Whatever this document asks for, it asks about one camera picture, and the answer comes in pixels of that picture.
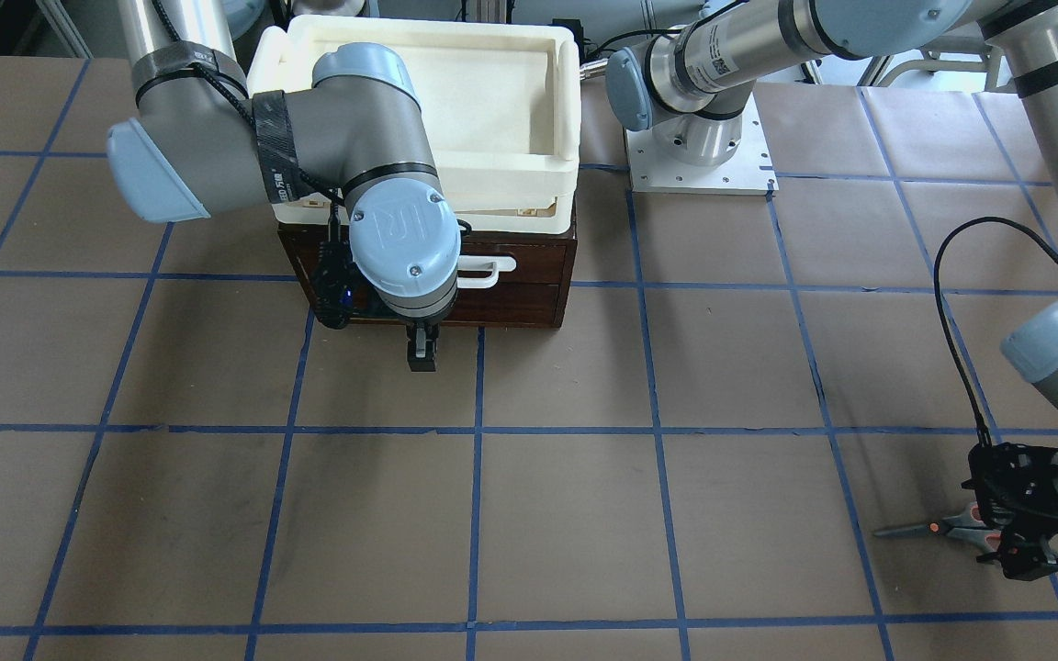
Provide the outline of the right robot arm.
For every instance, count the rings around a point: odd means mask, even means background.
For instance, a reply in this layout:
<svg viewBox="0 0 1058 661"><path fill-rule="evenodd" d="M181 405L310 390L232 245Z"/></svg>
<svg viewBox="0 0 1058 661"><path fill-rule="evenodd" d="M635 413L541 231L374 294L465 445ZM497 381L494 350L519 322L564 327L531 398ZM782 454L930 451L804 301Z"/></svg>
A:
<svg viewBox="0 0 1058 661"><path fill-rule="evenodd" d="M432 372L456 302L463 226L394 50L344 43L310 88L249 91L219 1L122 1L136 117L110 127L115 185L143 220L176 223L320 194L332 204L312 273L324 326L355 315L357 282L406 327L414 372Z"/></svg>

